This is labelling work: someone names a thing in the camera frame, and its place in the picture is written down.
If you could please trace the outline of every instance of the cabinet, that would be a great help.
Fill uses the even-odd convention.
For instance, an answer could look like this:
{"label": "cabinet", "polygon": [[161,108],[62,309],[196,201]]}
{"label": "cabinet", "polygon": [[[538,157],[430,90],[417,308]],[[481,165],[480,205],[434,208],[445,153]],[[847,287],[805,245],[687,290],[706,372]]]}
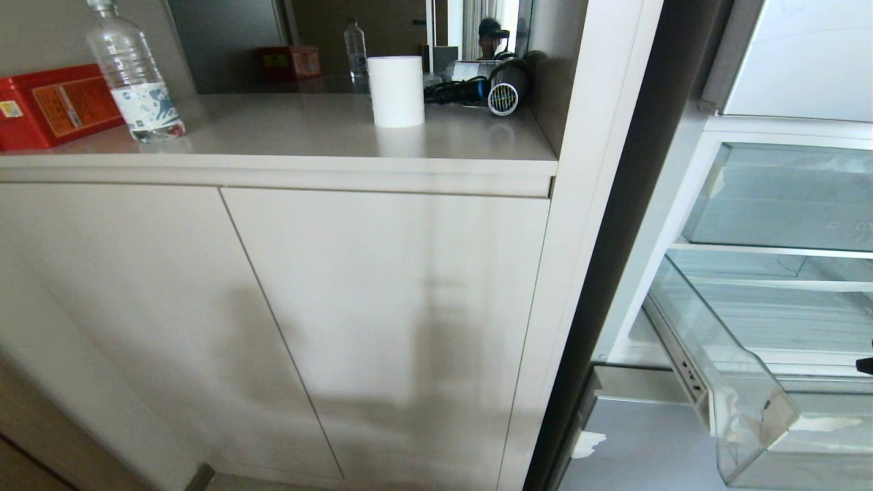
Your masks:
{"label": "cabinet", "polygon": [[340,477],[217,189],[0,184],[0,229],[213,467]]}
{"label": "cabinet", "polygon": [[346,479],[494,489],[548,201],[222,193]]}

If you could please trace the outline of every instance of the small box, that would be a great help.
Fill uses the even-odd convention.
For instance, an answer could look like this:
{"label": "small box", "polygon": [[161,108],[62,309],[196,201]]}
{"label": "small box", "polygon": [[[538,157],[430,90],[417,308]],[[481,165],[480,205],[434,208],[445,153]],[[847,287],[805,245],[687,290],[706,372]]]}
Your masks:
{"label": "small box", "polygon": [[0,150],[48,149],[121,124],[97,65],[0,79]]}
{"label": "small box", "polygon": [[258,48],[258,59],[268,80],[303,80],[321,76],[318,46]]}

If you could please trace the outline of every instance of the plastic water bottle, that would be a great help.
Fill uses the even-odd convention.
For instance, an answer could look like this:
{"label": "plastic water bottle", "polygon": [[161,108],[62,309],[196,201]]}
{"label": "plastic water bottle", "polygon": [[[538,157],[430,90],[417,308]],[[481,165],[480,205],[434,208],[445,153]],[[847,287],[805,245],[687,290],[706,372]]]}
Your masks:
{"label": "plastic water bottle", "polygon": [[130,134],[143,143],[185,135],[142,30],[119,17],[115,0],[87,1],[97,16],[97,24],[87,34],[88,45]]}
{"label": "plastic water bottle", "polygon": [[352,75],[352,80],[367,77],[367,47],[364,45],[364,31],[358,27],[358,21],[354,17],[348,18],[348,27],[343,37],[346,39],[348,72]]}

